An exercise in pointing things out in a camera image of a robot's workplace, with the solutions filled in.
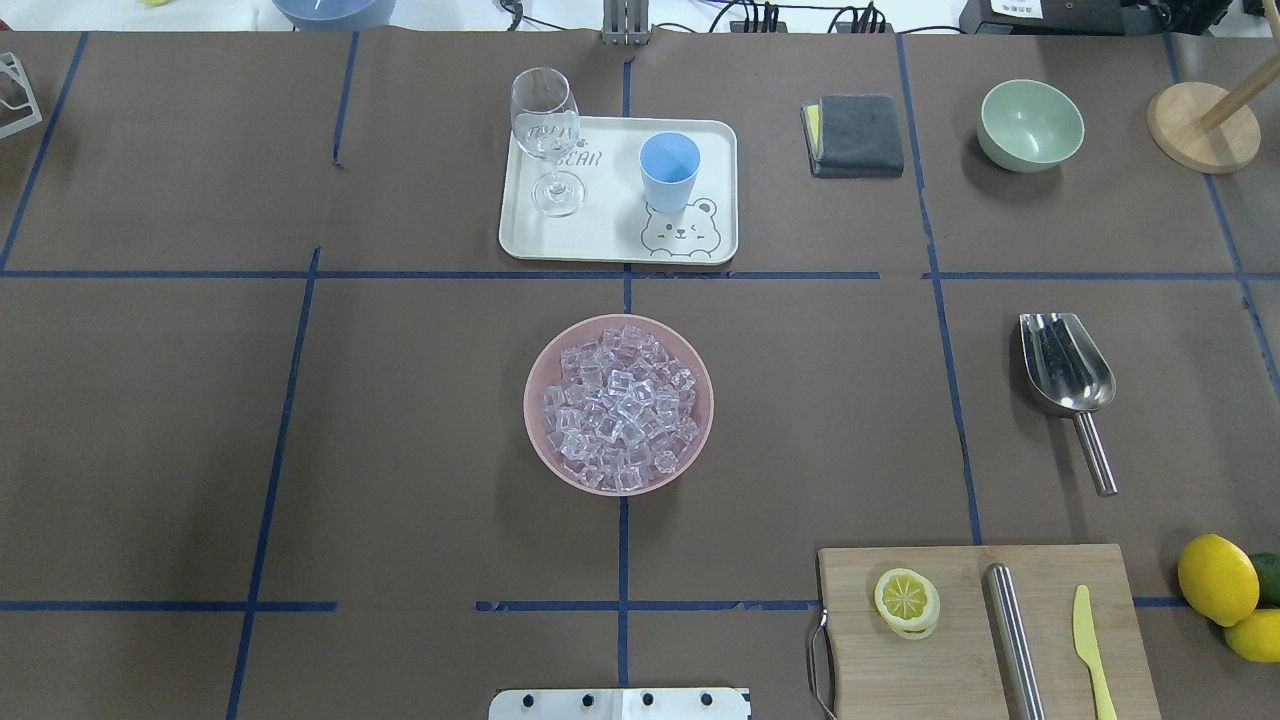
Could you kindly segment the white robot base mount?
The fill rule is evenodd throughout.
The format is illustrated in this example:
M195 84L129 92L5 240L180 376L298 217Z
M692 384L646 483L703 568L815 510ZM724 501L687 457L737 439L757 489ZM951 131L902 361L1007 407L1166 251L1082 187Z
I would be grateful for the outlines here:
M731 687L508 689L489 719L750 719L750 692Z

